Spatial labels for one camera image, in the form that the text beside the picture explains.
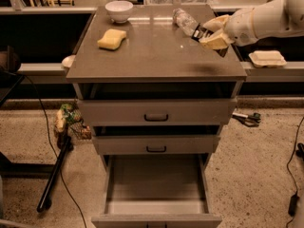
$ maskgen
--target floor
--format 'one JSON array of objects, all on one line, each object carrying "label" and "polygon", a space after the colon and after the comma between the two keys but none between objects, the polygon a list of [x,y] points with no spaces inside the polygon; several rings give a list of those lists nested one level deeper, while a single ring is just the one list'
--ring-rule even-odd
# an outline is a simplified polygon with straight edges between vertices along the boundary
[{"label": "floor", "polygon": [[[44,100],[50,140],[56,152],[54,119],[68,100]],[[232,119],[223,128],[206,178],[215,214],[223,221],[219,228],[285,227],[291,219],[288,206],[295,186],[286,164],[294,148],[296,131],[304,116],[304,98],[238,99],[237,112],[261,114],[259,127],[248,128]],[[9,100],[0,110],[1,151],[12,162],[55,163],[48,142],[46,118],[38,101]],[[62,168],[65,184],[81,208],[86,227],[101,210],[105,171],[91,140],[72,135],[74,149]],[[298,142],[304,142],[304,125]],[[299,188],[304,188],[304,162],[294,156],[290,169]],[[4,219],[35,227],[85,227],[79,209],[62,180],[52,193],[52,205],[44,213],[36,208],[47,180],[3,178]]]}]

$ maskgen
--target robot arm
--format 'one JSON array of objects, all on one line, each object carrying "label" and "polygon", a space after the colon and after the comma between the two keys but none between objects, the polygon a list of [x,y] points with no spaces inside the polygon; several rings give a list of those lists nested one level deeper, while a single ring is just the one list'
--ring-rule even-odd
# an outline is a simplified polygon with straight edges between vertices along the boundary
[{"label": "robot arm", "polygon": [[303,36],[304,0],[274,0],[220,16],[203,26],[214,34],[199,41],[212,49],[227,48],[232,43],[242,47],[266,37]]}]

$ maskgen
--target countertop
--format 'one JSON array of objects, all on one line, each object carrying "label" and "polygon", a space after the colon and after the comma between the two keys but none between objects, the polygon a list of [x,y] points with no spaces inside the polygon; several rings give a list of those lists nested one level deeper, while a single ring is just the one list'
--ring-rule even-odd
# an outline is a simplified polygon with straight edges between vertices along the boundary
[{"label": "countertop", "polygon": [[[214,17],[208,5],[180,7],[201,23]],[[174,8],[135,6],[128,22],[115,24],[99,7],[66,79],[71,83],[245,80],[233,49],[222,58],[187,37],[172,23]],[[97,46],[108,29],[126,31],[115,51]]]}]

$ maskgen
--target yellow sponge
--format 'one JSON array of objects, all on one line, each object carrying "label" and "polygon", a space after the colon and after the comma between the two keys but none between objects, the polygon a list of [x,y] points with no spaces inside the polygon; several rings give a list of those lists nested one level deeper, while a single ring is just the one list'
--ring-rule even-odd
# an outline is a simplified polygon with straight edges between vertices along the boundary
[{"label": "yellow sponge", "polygon": [[97,45],[99,48],[114,50],[121,45],[121,42],[125,37],[125,31],[110,28],[105,32],[103,38],[97,41]]}]

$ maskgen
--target closed drawer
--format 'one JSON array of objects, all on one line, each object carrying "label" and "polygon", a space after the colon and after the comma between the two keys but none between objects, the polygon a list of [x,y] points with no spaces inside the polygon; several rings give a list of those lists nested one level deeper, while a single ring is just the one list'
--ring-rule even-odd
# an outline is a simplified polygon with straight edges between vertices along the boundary
[{"label": "closed drawer", "polygon": [[218,126],[96,127],[92,138],[100,155],[213,153],[219,143]]},{"label": "closed drawer", "polygon": [[85,122],[96,125],[228,124],[236,99],[79,101]]},{"label": "closed drawer", "polygon": [[217,227],[198,155],[111,156],[98,228]]}]

